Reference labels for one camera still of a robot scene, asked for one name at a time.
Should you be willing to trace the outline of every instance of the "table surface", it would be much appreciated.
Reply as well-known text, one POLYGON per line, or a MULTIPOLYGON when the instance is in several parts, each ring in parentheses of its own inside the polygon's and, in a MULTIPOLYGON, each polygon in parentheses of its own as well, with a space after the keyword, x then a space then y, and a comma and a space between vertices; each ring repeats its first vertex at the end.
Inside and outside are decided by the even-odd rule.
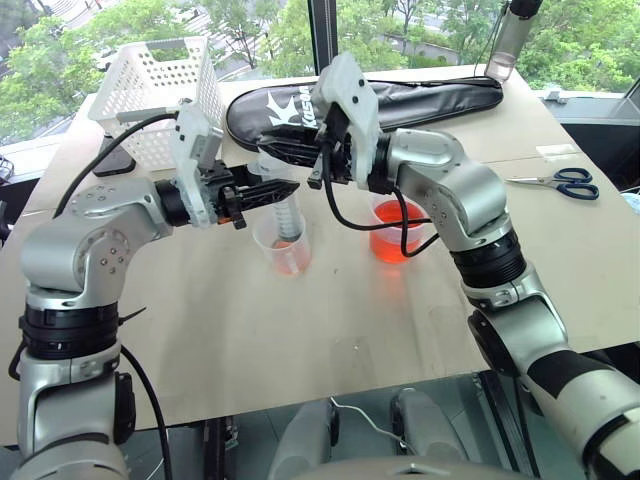
MULTIPOLYGON (((425 80, 469 74, 468 67, 449 67, 368 76, 425 80)), ((228 83, 222 92, 228 104, 243 91, 291 81, 228 83)), ((517 73, 504 92, 495 109, 429 128, 456 135, 470 157, 491 163, 502 178, 550 174, 565 166, 592 172, 601 192, 595 202, 508 184, 509 210, 571 345, 585 351, 638 340, 638 217, 517 73), (564 147, 540 148, 549 145, 564 147)), ((19 341, 24 238, 51 218, 62 190, 99 148, 102 130, 86 119, 89 103, 0 252, 2 365, 19 341)), ((225 139, 229 165, 254 157, 225 139)), ((296 173, 303 180, 308 171, 296 173)), ((140 168, 134 173, 146 174, 140 168)), ((335 194, 347 218, 367 221, 368 193, 338 185, 335 194)), ((298 195, 313 251, 299 277, 272 271, 254 244, 251 226, 264 209, 247 212, 249 228, 240 231, 231 225, 176 229, 133 259, 120 311, 147 310, 121 328, 120 338, 145 367, 168 424, 487 368, 466 325, 471 308, 459 274, 441 242, 406 264, 383 264, 369 252, 366 233, 332 218, 324 194, 303 187, 298 195)), ((121 369, 128 368, 123 361, 121 369)), ((153 426, 137 380, 135 388, 137 426, 153 426)), ((17 382, 0 375, 0 444, 15 442, 17 403, 17 382)))

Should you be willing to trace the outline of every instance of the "black bag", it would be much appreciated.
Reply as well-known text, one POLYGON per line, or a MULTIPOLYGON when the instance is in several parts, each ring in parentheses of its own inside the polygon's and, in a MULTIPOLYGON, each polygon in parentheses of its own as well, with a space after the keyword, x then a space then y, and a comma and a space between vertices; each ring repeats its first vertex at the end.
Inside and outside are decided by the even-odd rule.
MULTIPOLYGON (((500 83, 468 77, 420 83, 369 82, 378 95, 380 127, 388 132, 498 105, 500 83)), ((318 128, 322 120, 311 103, 314 83, 265 87, 244 93, 227 109, 227 131, 240 146, 257 151, 263 131, 278 125, 318 128)))

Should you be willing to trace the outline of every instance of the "white plastic basket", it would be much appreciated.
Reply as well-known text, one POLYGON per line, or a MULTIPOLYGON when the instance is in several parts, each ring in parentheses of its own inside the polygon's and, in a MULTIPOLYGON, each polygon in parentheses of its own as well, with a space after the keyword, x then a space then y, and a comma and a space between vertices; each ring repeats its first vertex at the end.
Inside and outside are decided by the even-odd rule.
MULTIPOLYGON (((115 138, 165 108, 177 109, 181 99, 187 98, 200 108, 211 127, 221 128, 223 105, 206 37, 130 43, 120 47, 89 118, 115 138), (153 56, 169 51, 181 53, 181 59, 159 61, 153 56)), ((175 120, 154 123, 122 145, 148 170, 174 168, 169 151, 174 126, 175 120)))

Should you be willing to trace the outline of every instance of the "orange liquid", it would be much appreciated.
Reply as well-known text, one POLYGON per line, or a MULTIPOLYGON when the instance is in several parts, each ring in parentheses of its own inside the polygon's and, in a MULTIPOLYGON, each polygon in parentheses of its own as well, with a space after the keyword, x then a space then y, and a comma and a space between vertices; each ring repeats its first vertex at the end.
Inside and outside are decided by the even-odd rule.
MULTIPOLYGON (((411 203, 407 203, 407 211, 409 212, 410 220, 423 218, 422 211, 411 203)), ((374 212, 376 217, 385 223, 399 222, 402 220, 402 210, 400 210, 400 204, 397 200, 389 200, 388 202, 378 205, 374 212)), ((409 224, 410 229, 418 226, 417 224, 409 224)), ((407 242, 407 250, 415 250, 419 245, 420 239, 407 242)), ((402 255, 400 243, 388 242, 385 238, 381 237, 377 231, 369 232, 369 248, 371 248, 373 254, 383 262, 402 263, 408 260, 407 257, 402 255)))
MULTIPOLYGON (((289 245, 291 245, 291 242, 276 240, 271 248, 287 248, 289 245)), ((298 258, 298 255, 296 255, 295 251, 292 253, 292 255, 294 256, 296 261, 296 268, 298 269, 297 273, 304 272, 307 269, 309 260, 298 258)), ((284 257, 276 257, 273 262, 273 266, 280 273, 284 273, 285 275, 293 275, 295 270, 292 270, 292 266, 289 264, 290 261, 291 259, 287 260, 284 257)))

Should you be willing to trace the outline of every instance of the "black cable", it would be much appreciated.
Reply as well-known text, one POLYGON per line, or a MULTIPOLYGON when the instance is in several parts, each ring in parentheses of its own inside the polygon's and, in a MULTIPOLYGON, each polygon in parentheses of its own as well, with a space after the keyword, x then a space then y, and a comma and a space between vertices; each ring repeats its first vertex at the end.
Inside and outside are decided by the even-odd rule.
POLYGON ((154 115, 153 117, 149 117, 146 120, 136 123, 133 127, 128 128, 127 130, 122 132, 120 135, 118 135, 116 138, 114 138, 113 141, 109 145, 107 145, 104 148, 104 150, 102 150, 98 154, 98 156, 94 158, 91 161, 91 163, 89 163, 89 165, 84 167, 84 169, 78 174, 76 178, 73 179, 73 182, 71 182, 71 184, 67 187, 67 190, 64 192, 64 195, 62 195, 62 198, 60 198, 60 202, 58 203, 58 207, 56 208, 55 213, 53 214, 53 218, 56 218, 58 215, 60 215, 64 211, 64 207, 67 206, 67 203, 71 198, 71 195, 73 195, 73 192, 75 192, 76 188, 78 188, 78 185, 80 185, 80 182, 84 180, 84 177, 89 175, 89 172, 91 172, 91 170, 96 168, 100 164, 100 162, 102 162, 102 160, 104 160, 107 157, 107 155, 113 152, 115 148, 118 145, 120 145, 124 140, 126 140, 128 137, 136 133, 138 130, 142 130, 144 127, 149 126, 152 123, 159 122, 160 120, 169 120, 172 118, 176 118, 177 116, 178 116, 177 112, 161 113, 159 115, 154 115))
POLYGON ((20 363, 20 354, 22 350, 27 346, 24 338, 20 341, 20 345, 16 349, 16 353, 13 354, 13 358, 11 359, 11 363, 9 363, 9 376, 14 380, 20 381, 20 374, 18 373, 18 364, 20 363))
MULTIPOLYGON (((379 225, 358 225, 357 223, 350 222, 342 216, 340 210, 338 209, 338 205, 336 204, 336 199, 333 195, 333 185, 331 184, 331 145, 329 143, 322 144, 322 180, 324 181, 324 191, 327 194, 329 208, 331 208, 331 212, 333 213, 333 216, 336 217, 336 220, 338 220, 338 222, 340 222, 345 227, 361 232, 371 232, 373 230, 381 230, 383 228, 389 227, 401 227, 403 225, 402 221, 382 223, 379 225)), ((431 219, 420 218, 409 220, 408 223, 431 223, 431 219)))
POLYGON ((120 346, 120 352, 126 358, 133 369, 138 374, 142 385, 144 386, 147 395, 149 396, 149 401, 151 402, 151 407, 153 408, 153 414, 156 417, 156 423, 158 424, 158 434, 160 435, 160 448, 162 450, 162 458, 164 460, 163 468, 164 468, 164 478, 165 480, 172 480, 173 474, 171 472, 171 452, 169 451, 169 441, 167 440, 167 427, 164 424, 164 417, 162 416, 162 410, 160 409, 160 403, 158 402, 158 397, 156 396, 156 392, 153 391, 153 386, 149 381, 149 377, 144 372, 142 365, 138 362, 136 357, 133 356, 127 347, 124 345, 120 346))
POLYGON ((415 257, 420 252, 426 250, 427 247, 429 247, 429 245, 435 242, 438 238, 440 238, 440 235, 436 233, 426 242, 416 248, 413 252, 409 252, 407 250, 407 236, 409 235, 409 210, 407 209, 407 202, 405 201, 404 197, 402 196, 402 192, 398 189, 398 187, 394 186, 392 190, 396 198, 398 199, 400 210, 402 211, 402 233, 400 236, 400 250, 402 251, 402 255, 404 255, 405 257, 415 257))
POLYGON ((520 398, 520 386, 518 385, 518 379, 516 377, 513 378, 513 393, 516 396, 516 407, 518 409, 518 419, 520 420, 520 430, 522 431, 524 448, 527 451, 529 463, 531 464, 531 471, 533 472, 534 477, 540 478, 540 470, 538 469, 538 462, 536 462, 536 455, 533 451, 533 445, 531 444, 529 427, 527 426, 527 417, 525 415, 524 406, 522 405, 522 399, 520 398))
POLYGON ((9 228, 7 219, 5 218, 5 213, 7 211, 8 205, 9 204, 4 200, 0 200, 0 241, 2 241, 3 245, 4 242, 9 238, 9 235, 11 235, 11 229, 9 228))

